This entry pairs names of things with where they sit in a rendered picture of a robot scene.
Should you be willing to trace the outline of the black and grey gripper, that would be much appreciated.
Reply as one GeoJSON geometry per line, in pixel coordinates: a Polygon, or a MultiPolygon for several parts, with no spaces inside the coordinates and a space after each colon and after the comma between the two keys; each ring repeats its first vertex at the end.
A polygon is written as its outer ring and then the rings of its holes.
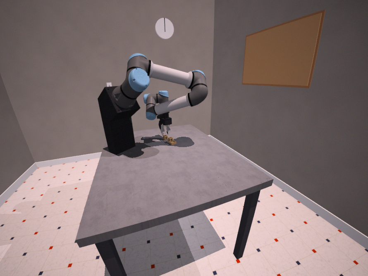
{"type": "Polygon", "coordinates": [[[169,112],[163,113],[162,117],[160,118],[160,121],[159,121],[159,128],[160,128],[160,131],[161,131],[162,135],[163,135],[163,132],[165,131],[164,125],[166,125],[166,127],[167,127],[167,134],[169,133],[169,131],[170,131],[169,125],[170,124],[172,124],[172,118],[169,117],[169,112]]]}

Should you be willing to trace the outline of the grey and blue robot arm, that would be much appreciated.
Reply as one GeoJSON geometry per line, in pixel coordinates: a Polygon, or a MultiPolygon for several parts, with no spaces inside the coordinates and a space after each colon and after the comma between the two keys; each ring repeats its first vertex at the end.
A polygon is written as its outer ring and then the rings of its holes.
{"type": "Polygon", "coordinates": [[[146,104],[146,118],[149,120],[154,120],[156,117],[160,119],[166,112],[198,105],[208,95],[206,77],[202,71],[195,70],[186,73],[171,69],[153,64],[145,55],[135,53],[128,60],[125,81],[112,92],[114,102],[125,109],[133,107],[137,97],[148,87],[150,78],[185,85],[186,88],[191,89],[191,92],[170,101],[167,91],[145,94],[143,100],[146,104]],[[159,104],[156,105],[156,103],[159,104]]]}

